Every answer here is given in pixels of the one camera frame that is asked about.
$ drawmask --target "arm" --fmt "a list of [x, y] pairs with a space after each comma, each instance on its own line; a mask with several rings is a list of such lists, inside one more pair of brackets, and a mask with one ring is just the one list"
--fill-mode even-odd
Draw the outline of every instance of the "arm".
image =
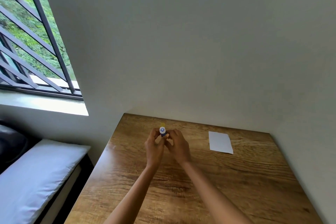
[[162, 160], [166, 135], [156, 144], [155, 139], [160, 135], [158, 128], [153, 128], [145, 142], [147, 166], [132, 188], [117, 205], [104, 224], [132, 224], [137, 217], [142, 202], [145, 199], [149, 184], [151, 183]]
[[253, 224], [191, 161], [189, 144], [181, 131], [174, 129], [167, 133], [174, 145], [165, 141], [166, 147], [190, 177], [215, 223]]

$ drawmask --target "forearm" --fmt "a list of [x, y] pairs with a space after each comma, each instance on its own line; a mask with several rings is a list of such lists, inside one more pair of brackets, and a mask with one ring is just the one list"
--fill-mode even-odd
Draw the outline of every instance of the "forearm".
[[252, 224], [252, 222], [192, 162], [182, 165], [195, 185], [216, 224]]
[[132, 188], [124, 199], [120, 201], [104, 224], [134, 223], [155, 172], [155, 167], [146, 167], [144, 169]]

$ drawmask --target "wood grain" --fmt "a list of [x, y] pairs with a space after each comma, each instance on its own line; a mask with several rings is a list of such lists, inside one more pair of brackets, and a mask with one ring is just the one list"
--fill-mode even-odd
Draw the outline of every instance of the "wood grain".
[[[322, 223], [270, 134], [124, 114], [65, 224], [100, 224], [146, 165], [144, 142], [161, 122], [178, 128], [195, 163], [255, 224]], [[233, 155], [210, 151], [227, 133]], [[213, 223], [188, 176], [165, 149], [135, 223]]]

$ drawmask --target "white paper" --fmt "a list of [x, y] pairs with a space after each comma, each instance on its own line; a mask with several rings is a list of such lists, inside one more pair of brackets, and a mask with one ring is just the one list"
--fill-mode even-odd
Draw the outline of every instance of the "white paper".
[[233, 154], [228, 134], [209, 131], [210, 150]]

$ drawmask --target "blue glue stick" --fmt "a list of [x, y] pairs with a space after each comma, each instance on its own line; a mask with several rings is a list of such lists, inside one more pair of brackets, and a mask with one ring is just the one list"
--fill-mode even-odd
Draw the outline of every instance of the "blue glue stick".
[[160, 134], [161, 134], [161, 137], [164, 137], [167, 134], [165, 127], [160, 128]]

